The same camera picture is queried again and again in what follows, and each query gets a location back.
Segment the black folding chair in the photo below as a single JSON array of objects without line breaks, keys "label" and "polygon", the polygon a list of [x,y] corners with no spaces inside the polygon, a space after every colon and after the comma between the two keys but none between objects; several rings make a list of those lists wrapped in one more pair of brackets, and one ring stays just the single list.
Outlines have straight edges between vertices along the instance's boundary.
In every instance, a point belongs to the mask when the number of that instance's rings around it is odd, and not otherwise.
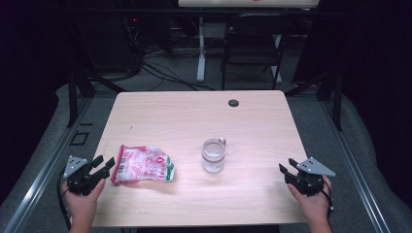
[{"label": "black folding chair", "polygon": [[288,37],[294,30],[293,21],[282,15],[241,14],[226,25],[221,63],[222,90],[225,90],[226,66],[275,67],[272,88],[276,87]]}]

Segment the dark computer case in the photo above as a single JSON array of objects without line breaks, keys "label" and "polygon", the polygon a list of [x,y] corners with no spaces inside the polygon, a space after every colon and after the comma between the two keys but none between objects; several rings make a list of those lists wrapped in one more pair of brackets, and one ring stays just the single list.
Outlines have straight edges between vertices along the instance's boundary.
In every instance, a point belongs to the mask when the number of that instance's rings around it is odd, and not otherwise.
[{"label": "dark computer case", "polygon": [[97,73],[140,71],[142,58],[133,57],[119,16],[80,15],[76,22]]}]

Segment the person's left hand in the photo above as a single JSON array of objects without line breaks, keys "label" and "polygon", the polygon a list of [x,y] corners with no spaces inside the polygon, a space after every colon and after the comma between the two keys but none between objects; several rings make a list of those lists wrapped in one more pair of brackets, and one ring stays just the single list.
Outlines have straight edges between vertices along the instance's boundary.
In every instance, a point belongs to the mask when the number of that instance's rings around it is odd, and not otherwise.
[{"label": "person's left hand", "polygon": [[97,200],[105,187],[106,181],[100,180],[89,195],[77,195],[68,191],[66,202],[72,215],[72,222],[89,222],[93,224],[97,211]]}]

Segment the white desk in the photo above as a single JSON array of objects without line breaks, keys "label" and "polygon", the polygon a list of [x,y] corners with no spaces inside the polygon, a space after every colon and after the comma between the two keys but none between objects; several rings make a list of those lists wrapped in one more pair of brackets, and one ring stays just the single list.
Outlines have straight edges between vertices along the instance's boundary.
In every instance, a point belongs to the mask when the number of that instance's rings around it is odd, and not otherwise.
[{"label": "white desk", "polygon": [[[246,9],[313,9],[317,8],[321,0],[178,0],[179,7],[189,9],[213,8],[246,8]],[[204,18],[199,18],[199,55],[197,65],[198,82],[205,81],[205,42]]]}]

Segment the aluminium floor rail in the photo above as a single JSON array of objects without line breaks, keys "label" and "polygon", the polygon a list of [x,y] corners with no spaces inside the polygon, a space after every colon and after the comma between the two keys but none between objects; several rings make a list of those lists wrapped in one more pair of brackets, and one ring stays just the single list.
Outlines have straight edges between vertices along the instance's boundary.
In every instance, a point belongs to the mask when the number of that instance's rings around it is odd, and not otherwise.
[{"label": "aluminium floor rail", "polygon": [[357,193],[362,202],[363,208],[367,212],[370,222],[376,233],[392,233],[391,229],[382,215],[378,203],[369,188],[366,179],[361,171],[361,167],[356,161],[352,150],[344,136],[343,131],[339,131],[332,119],[332,109],[328,102],[321,101],[319,103],[326,121],[337,139],[340,148],[343,150],[343,160],[345,166],[351,176],[351,180],[357,190]]},{"label": "aluminium floor rail", "polygon": [[0,233],[21,233],[25,223],[36,208],[38,201],[49,185],[63,151],[79,120],[84,117],[92,98],[84,98],[78,107],[78,116],[68,127],[69,103],[60,100],[38,147],[33,152],[22,175],[0,207]]}]

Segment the clear plastic jar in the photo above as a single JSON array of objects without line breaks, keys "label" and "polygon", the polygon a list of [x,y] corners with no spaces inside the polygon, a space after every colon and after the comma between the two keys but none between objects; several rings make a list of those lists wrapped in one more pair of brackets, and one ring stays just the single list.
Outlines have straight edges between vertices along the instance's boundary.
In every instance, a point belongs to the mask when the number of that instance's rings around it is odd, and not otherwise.
[{"label": "clear plastic jar", "polygon": [[225,148],[225,137],[209,139],[203,144],[201,149],[202,167],[206,172],[216,174],[223,169]]}]

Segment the person's right hand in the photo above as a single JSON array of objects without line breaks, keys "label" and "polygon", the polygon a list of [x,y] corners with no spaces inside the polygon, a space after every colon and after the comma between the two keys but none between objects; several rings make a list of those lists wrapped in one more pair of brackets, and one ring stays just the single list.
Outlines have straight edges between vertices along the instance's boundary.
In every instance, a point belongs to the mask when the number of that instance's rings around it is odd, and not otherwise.
[{"label": "person's right hand", "polygon": [[290,183],[288,189],[299,203],[308,225],[315,222],[328,222],[328,200],[323,194],[305,196]]}]

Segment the pink and white plastic bag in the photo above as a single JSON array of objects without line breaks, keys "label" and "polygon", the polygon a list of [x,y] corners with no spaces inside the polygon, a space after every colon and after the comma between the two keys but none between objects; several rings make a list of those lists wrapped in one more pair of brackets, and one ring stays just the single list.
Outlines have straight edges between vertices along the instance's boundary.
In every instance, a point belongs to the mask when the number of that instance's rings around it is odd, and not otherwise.
[{"label": "pink and white plastic bag", "polygon": [[173,180],[175,171],[170,156],[158,147],[121,145],[111,181],[114,185],[145,180],[168,183]]}]

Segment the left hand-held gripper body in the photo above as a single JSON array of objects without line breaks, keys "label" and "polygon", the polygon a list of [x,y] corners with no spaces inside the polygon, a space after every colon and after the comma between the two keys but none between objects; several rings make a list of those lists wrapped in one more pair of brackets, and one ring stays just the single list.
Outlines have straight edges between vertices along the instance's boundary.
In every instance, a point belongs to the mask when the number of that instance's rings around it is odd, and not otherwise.
[{"label": "left hand-held gripper body", "polygon": [[109,173],[102,173],[100,169],[91,174],[92,161],[70,155],[63,171],[63,178],[67,181],[70,192],[89,195],[102,179],[110,177]]}]

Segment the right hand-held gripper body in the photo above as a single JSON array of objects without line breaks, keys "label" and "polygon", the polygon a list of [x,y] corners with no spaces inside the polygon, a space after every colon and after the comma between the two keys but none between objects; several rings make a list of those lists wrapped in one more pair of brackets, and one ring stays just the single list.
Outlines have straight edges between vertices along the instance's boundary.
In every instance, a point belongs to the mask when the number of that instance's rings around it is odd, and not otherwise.
[{"label": "right hand-held gripper body", "polygon": [[324,189],[324,176],[335,177],[336,174],[314,157],[309,157],[299,163],[296,175],[285,177],[285,183],[292,184],[303,195],[313,196]]}]

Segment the black metal stand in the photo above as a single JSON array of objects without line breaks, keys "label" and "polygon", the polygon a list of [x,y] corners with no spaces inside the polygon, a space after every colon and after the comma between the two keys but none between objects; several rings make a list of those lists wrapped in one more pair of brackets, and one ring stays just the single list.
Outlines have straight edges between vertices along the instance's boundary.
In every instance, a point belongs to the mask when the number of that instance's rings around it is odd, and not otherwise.
[{"label": "black metal stand", "polygon": [[320,87],[315,96],[318,101],[327,101],[329,97],[332,97],[332,122],[336,129],[341,131],[342,77],[339,71],[327,71],[314,79],[299,84],[287,91],[285,95],[288,97],[295,96],[317,83],[320,84]]},{"label": "black metal stand", "polygon": [[78,112],[78,96],[77,91],[86,98],[93,98],[96,90],[91,82],[96,81],[103,84],[115,93],[125,92],[125,89],[104,79],[103,77],[85,69],[78,69],[73,71],[68,77],[68,92],[69,92],[69,109],[70,117],[68,127],[71,127],[79,116]]}]

